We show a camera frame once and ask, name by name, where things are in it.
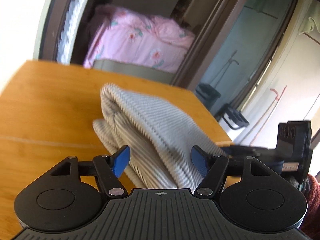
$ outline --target green towel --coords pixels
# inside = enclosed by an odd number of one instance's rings
[[[320,2],[313,0],[299,28],[299,34],[309,33],[315,27],[320,33]]]

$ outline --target gray ribbed cloth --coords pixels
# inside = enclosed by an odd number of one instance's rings
[[[101,108],[104,119],[93,122],[94,131],[112,154],[123,145],[130,147],[124,172],[138,188],[194,191],[202,177],[191,162],[191,148],[225,155],[189,115],[161,98],[106,84]]]

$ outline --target dark red fabric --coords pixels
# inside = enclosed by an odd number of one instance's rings
[[[310,191],[307,196],[308,211],[300,229],[313,240],[320,240],[320,184],[308,175]]]

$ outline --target pink floral blanket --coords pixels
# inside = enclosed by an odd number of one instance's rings
[[[111,59],[175,73],[195,38],[172,19],[147,17],[110,4],[96,8],[90,25],[98,28],[85,68],[97,59]]]

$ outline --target metal screw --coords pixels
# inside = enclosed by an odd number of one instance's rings
[[[109,194],[112,196],[121,196],[124,193],[124,190],[119,187],[114,187],[111,190],[109,190]]]
[[[199,195],[202,195],[202,196],[210,196],[213,193],[213,191],[207,187],[202,187],[198,189],[197,192]]]

